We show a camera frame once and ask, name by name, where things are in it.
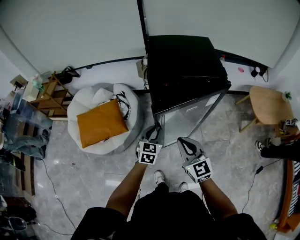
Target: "chair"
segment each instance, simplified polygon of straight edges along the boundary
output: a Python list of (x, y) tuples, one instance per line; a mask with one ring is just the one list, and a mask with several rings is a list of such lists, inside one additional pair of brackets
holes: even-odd
[(245, 96), (235, 104), (238, 105), (250, 98), (255, 118), (240, 133), (253, 124), (277, 125), (280, 121), (293, 118), (290, 103), (282, 99), (282, 92), (262, 87), (252, 87), (249, 95)]
[[(90, 102), (100, 88), (104, 88), (114, 94), (120, 93), (121, 91), (125, 92), (126, 99), (131, 107), (130, 116), (126, 121), (129, 131), (83, 149), (80, 141), (77, 115), (85, 113), (93, 108)], [(68, 132), (82, 151), (99, 155), (114, 154), (124, 151), (139, 134), (143, 124), (143, 110), (139, 104), (138, 96), (128, 86), (120, 83), (99, 83), (93, 87), (80, 89), (75, 94), (67, 109), (67, 120)]]

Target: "fridge door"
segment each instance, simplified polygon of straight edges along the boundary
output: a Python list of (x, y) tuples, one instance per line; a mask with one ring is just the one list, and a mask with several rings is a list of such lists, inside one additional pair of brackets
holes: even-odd
[(163, 146), (176, 143), (179, 137), (189, 137), (223, 98), (225, 92), (198, 98), (183, 106), (156, 114), (164, 135)]

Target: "orange pillow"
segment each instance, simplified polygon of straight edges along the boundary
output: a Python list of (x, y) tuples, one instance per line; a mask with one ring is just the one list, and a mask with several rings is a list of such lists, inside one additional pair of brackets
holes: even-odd
[(128, 131), (114, 99), (77, 116), (82, 148)]

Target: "wooden stool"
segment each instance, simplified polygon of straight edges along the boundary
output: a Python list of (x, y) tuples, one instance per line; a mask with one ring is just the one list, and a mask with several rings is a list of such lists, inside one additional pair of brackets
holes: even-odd
[(282, 92), (262, 88), (252, 87), (249, 95), (245, 96), (235, 104), (238, 105), (250, 98), (251, 105), (255, 114), (255, 118), (243, 129), (245, 131), (253, 124), (259, 125), (276, 125), (280, 121), (293, 119), (293, 112), (289, 101), (282, 99)]

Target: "white bean bag chair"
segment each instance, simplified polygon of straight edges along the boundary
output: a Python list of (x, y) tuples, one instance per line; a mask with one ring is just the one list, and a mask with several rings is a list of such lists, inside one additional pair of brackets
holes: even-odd
[[(131, 108), (130, 116), (125, 122), (129, 131), (83, 149), (80, 141), (77, 115), (96, 107), (98, 104), (95, 103), (95, 99), (110, 98), (107, 91), (98, 91), (101, 88), (113, 92), (114, 94), (120, 93), (121, 91), (125, 92), (125, 97)], [(138, 96), (128, 86), (120, 83), (99, 83), (93, 87), (80, 89), (75, 94), (67, 108), (67, 120), (68, 132), (82, 151), (99, 155), (114, 154), (124, 151), (139, 134), (143, 124), (143, 110), (139, 104)]]

